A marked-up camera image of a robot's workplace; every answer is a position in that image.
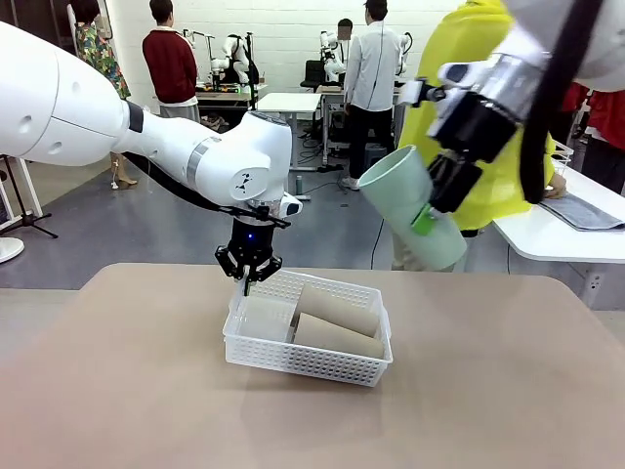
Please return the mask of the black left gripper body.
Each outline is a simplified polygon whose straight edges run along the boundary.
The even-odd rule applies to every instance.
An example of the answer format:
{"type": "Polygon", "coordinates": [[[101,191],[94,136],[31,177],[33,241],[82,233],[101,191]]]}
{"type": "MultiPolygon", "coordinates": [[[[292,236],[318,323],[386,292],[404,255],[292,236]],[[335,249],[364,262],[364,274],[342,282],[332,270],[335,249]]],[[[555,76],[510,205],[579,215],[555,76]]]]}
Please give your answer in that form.
{"type": "Polygon", "coordinates": [[[234,219],[229,242],[229,253],[238,266],[258,267],[273,254],[274,226],[249,225],[234,219]]]}

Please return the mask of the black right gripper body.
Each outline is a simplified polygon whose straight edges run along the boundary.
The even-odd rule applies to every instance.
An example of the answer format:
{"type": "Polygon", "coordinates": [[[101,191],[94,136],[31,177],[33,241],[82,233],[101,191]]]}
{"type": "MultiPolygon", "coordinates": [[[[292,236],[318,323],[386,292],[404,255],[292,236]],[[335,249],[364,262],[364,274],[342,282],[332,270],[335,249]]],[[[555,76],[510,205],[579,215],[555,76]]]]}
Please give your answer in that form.
{"type": "Polygon", "coordinates": [[[437,104],[428,136],[441,147],[432,163],[452,154],[492,163],[517,133],[519,122],[509,112],[475,92],[430,90],[427,99],[437,104]]]}

